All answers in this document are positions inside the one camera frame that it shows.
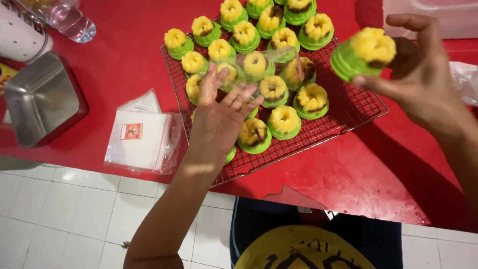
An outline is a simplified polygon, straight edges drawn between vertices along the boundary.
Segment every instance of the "white plastic container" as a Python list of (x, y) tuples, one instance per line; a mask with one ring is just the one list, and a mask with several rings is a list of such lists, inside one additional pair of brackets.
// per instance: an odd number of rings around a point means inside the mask
[[(440, 20), (443, 39), (478, 38), (478, 0), (383, 0), (383, 18), (389, 14), (416, 13)], [(389, 36), (415, 39), (416, 34), (403, 28), (388, 26)]]

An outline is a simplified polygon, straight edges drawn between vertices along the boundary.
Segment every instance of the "white tile floor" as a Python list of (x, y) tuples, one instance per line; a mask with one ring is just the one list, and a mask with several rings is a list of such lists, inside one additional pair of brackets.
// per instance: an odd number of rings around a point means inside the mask
[[(0, 172), (0, 268), (121, 268), (167, 185), (42, 165)], [(229, 269), (235, 197), (210, 192), (181, 246), (185, 269)], [(402, 226), (405, 268), (478, 268), (478, 234)]]

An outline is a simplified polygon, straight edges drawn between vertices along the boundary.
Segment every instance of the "dark pants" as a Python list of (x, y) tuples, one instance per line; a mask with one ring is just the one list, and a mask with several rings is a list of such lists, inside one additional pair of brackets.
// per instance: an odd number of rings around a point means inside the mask
[[(237, 197), (229, 238), (232, 268), (259, 236), (293, 224), (303, 224), (296, 206)], [(403, 268), (401, 223), (338, 214), (326, 230), (351, 244), (377, 269)]]

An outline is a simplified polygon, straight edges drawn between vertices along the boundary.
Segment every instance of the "white cup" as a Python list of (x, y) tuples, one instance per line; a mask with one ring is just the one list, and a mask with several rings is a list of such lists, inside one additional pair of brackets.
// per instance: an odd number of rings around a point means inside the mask
[(32, 63), (53, 47), (53, 39), (8, 0), (0, 3), (0, 56)]

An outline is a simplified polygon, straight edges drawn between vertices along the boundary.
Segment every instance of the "wire cooling rack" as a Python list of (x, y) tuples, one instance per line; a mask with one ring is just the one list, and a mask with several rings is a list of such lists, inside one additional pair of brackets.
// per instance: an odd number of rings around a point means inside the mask
[[(214, 21), (220, 24), (219, 17)], [(251, 20), (251, 23), (255, 25), (257, 20)], [(287, 26), (298, 34), (300, 28), (291, 25)], [(231, 33), (226, 32), (224, 29), (222, 31), (221, 38), (229, 40)], [(268, 42), (269, 40), (261, 39), (257, 50), (265, 50)], [(299, 52), (301, 57), (308, 57), (315, 63), (315, 71), (317, 73), (316, 83), (324, 87), (328, 94), (330, 108), (327, 114), (317, 120), (302, 119), (302, 128), (296, 137), (282, 141), (272, 138), (271, 146), (263, 153), (248, 154), (237, 147), (238, 150), (236, 156), (229, 164), (224, 166), (211, 187), (248, 175), (287, 157), (345, 134), (348, 131), (388, 113), (389, 110), (387, 106), (378, 95), (357, 89), (335, 75), (330, 67), (330, 54), (338, 45), (339, 41), (334, 36), (332, 41), (322, 49), (316, 51), (301, 49)], [(209, 58), (207, 48), (199, 47), (194, 43), (194, 50), (199, 52), (206, 59)], [(193, 113), (195, 106), (189, 101), (186, 93), (185, 88), (187, 78), (181, 67), (181, 61), (169, 56), (166, 45), (161, 46), (161, 52), (164, 61), (166, 62), (171, 82), (173, 83), (179, 111), (184, 119), (184, 130), (189, 142), (192, 127), (191, 114)], [(291, 91), (289, 103), (286, 105), (292, 106), (294, 95), (295, 92)], [(265, 109), (261, 106), (259, 107), (258, 116), (264, 122), (267, 121), (270, 113), (270, 109)]]

